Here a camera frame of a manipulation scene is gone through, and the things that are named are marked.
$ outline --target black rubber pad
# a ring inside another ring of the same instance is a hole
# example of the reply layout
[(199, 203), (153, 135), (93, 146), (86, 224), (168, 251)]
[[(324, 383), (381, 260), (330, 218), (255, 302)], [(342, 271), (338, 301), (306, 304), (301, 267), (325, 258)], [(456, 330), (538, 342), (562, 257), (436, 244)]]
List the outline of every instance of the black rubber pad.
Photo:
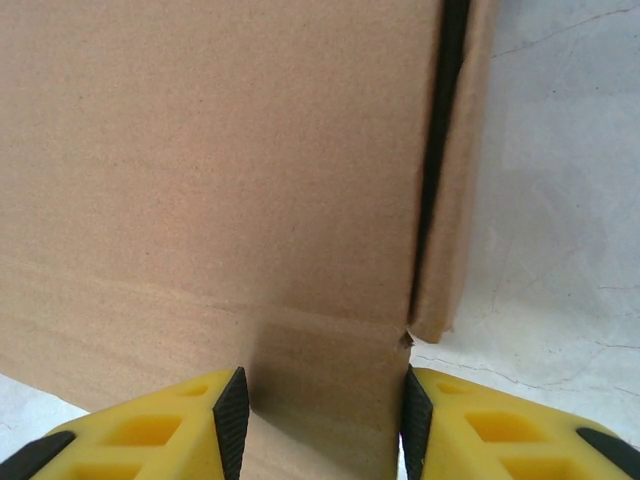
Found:
[(4, 462), (0, 463), (0, 479), (29, 480), (64, 450), (67, 445), (73, 442), (75, 438), (75, 433), (65, 431), (27, 443)]
[(420, 480), (422, 476), (432, 416), (433, 403), (409, 366), (404, 385), (400, 425), (408, 480)]
[(576, 430), (589, 445), (615, 464), (620, 470), (633, 480), (640, 480), (640, 452), (624, 440), (592, 428), (578, 428)]
[(213, 407), (225, 480), (238, 480), (249, 424), (249, 389), (244, 368), (238, 367)]

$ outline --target gray surface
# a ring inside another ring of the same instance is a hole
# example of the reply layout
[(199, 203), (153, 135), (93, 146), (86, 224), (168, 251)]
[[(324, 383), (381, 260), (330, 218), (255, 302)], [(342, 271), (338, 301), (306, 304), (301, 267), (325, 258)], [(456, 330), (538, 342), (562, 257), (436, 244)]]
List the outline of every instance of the gray surface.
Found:
[[(640, 2), (503, 0), (469, 280), (412, 361), (640, 444)], [(0, 376), (0, 457), (82, 413)]]

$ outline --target rectangular hole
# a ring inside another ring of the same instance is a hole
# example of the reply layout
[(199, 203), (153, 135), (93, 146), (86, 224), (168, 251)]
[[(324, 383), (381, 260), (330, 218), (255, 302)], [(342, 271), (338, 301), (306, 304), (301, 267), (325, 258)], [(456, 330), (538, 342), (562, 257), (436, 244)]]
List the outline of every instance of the rectangular hole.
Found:
[(178, 393), (178, 395), (181, 397), (199, 397), (200, 395), (204, 395), (207, 392), (207, 390), (209, 390), (208, 386), (200, 385), (197, 387), (191, 387), (187, 390), (184, 390)]
[(510, 412), (477, 412), (465, 415), (485, 442), (544, 442), (545, 436), (527, 418)]
[(78, 465), (65, 480), (133, 480), (140, 465)]
[(178, 415), (140, 415), (126, 420), (113, 431), (103, 445), (161, 446), (180, 426)]
[(466, 393), (471, 393), (471, 390), (469, 390), (468, 388), (463, 388), (453, 383), (438, 382), (437, 386), (438, 390), (450, 395), (463, 395)]
[(594, 480), (566, 458), (510, 457), (500, 461), (513, 480)]

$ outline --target torn cardboard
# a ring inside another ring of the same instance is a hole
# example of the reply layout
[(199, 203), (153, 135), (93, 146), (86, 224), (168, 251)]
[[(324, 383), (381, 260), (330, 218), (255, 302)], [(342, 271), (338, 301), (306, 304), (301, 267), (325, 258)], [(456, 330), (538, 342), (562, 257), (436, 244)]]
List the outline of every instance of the torn cardboard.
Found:
[(263, 3), (5, 5), (0, 370), (95, 410), (242, 364), (243, 478), (392, 478), (441, 6)]

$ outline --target concrete floor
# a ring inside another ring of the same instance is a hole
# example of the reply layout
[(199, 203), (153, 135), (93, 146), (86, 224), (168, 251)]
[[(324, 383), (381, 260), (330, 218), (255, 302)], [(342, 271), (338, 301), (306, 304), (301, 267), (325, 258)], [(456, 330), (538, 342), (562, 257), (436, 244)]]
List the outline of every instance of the concrete floor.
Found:
[[(412, 362), (640, 445), (640, 1), (503, 0), (469, 280)], [(0, 457), (82, 413), (0, 376)]]

